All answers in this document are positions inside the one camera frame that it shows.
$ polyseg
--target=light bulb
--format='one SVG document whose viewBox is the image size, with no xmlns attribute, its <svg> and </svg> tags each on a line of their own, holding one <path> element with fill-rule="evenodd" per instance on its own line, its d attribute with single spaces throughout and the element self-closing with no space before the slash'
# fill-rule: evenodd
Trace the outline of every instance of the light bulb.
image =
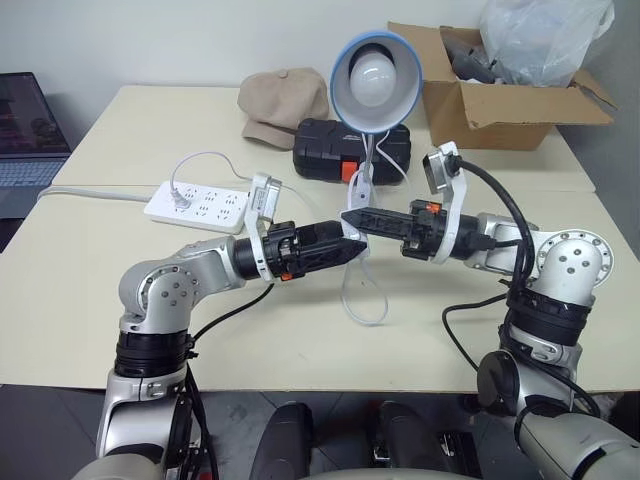
<svg viewBox="0 0 640 480">
<path fill-rule="evenodd" d="M 358 102 L 365 107 L 379 107 L 393 94 L 396 68 L 380 52 L 365 53 L 356 60 L 349 83 Z"/>
</svg>

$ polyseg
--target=laptop screen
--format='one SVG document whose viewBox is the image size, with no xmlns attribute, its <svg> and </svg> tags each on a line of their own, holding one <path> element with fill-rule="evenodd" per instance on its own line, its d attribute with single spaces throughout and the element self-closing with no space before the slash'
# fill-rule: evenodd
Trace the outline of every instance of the laptop screen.
<svg viewBox="0 0 640 480">
<path fill-rule="evenodd" d="M 33 74 L 0 74 L 0 155 L 69 152 Z"/>
</svg>

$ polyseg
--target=white power strip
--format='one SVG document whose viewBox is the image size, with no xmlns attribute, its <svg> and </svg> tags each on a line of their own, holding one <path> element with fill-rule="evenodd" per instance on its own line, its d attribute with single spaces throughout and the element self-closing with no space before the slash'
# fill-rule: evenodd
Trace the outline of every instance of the white power strip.
<svg viewBox="0 0 640 480">
<path fill-rule="evenodd" d="M 176 208 L 169 182 L 164 182 L 144 208 L 144 213 L 152 220 L 215 232 L 236 234 L 242 231 L 249 200 L 247 192 L 182 182 L 174 182 L 174 185 L 191 205 Z"/>
</svg>

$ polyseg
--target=plastic bag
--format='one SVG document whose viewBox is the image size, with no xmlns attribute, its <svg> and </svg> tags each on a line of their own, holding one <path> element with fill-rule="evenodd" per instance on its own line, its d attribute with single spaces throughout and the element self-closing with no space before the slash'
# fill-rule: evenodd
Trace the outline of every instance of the plastic bag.
<svg viewBox="0 0 640 480">
<path fill-rule="evenodd" d="M 612 0 L 489 0 L 480 34 L 507 83 L 566 87 L 614 17 Z"/>
</svg>

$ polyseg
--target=laptop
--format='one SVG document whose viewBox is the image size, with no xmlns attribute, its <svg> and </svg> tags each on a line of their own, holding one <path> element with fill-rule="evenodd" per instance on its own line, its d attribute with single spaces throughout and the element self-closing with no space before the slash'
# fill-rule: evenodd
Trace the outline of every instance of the laptop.
<svg viewBox="0 0 640 480">
<path fill-rule="evenodd" d="M 33 73 L 0 74 L 0 219 L 25 218 L 69 155 Z"/>
</svg>

